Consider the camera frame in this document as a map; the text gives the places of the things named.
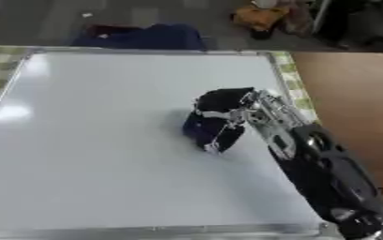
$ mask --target green checkered cloth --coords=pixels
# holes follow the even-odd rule
[[[309,122],[319,122],[309,94],[304,88],[301,76],[289,52],[271,52],[293,105]]]
[[[29,52],[39,49],[41,48],[0,46],[0,93],[23,57]],[[317,114],[315,113],[309,95],[304,90],[301,77],[299,76],[291,55],[288,52],[272,52],[272,56],[293,104],[301,111],[307,120],[316,121]]]

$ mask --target folded cloth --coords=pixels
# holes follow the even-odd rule
[[[185,24],[155,24],[149,28],[100,36],[83,34],[73,46],[112,49],[206,50],[199,31]]]

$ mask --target whiteboard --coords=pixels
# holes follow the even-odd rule
[[[247,86],[280,91],[265,55],[32,55],[0,99],[0,231],[318,224],[253,129],[221,156],[183,136]]]

